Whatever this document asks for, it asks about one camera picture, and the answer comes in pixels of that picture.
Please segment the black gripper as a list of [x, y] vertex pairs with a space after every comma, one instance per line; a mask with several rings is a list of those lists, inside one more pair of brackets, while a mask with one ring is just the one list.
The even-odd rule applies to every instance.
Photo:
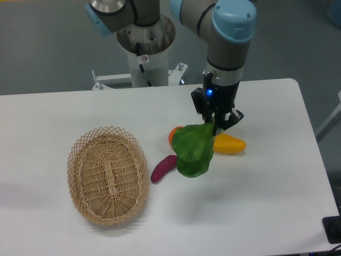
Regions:
[[213, 72], [203, 72], [203, 85], [191, 92], [196, 112], [205, 123], [215, 122], [215, 135], [239, 123], [244, 114], [235, 109], [239, 83], [220, 85]]

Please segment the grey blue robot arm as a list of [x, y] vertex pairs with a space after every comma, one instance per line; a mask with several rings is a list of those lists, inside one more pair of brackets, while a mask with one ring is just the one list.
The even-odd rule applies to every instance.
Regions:
[[[89, 1], [85, 10], [101, 34], [116, 34], [134, 87], [169, 84], [167, 52], [176, 30], [160, 12], [160, 1]], [[255, 32], [255, 6], [251, 1], [171, 1], [170, 11], [208, 45], [203, 85], [191, 94], [197, 113], [214, 123], [214, 131], [236, 125], [243, 118], [234, 101]]]

